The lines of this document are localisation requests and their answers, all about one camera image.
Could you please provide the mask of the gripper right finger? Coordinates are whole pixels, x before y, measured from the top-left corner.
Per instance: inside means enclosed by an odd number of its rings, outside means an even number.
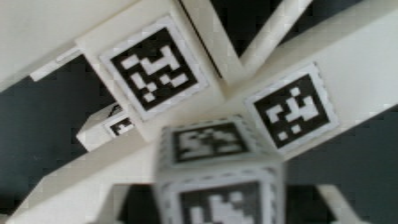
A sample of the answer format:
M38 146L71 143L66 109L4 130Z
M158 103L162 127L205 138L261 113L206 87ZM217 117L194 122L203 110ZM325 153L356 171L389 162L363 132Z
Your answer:
M317 189L334 215L334 221L331 224L372 224L359 218L338 187L334 185L322 184L317 186Z

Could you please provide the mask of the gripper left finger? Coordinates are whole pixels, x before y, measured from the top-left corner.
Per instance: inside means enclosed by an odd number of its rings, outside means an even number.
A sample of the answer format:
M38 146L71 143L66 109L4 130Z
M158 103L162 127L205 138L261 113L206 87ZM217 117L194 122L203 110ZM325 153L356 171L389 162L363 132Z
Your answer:
M96 219L87 224L125 224L121 213L132 186L116 184L110 188Z

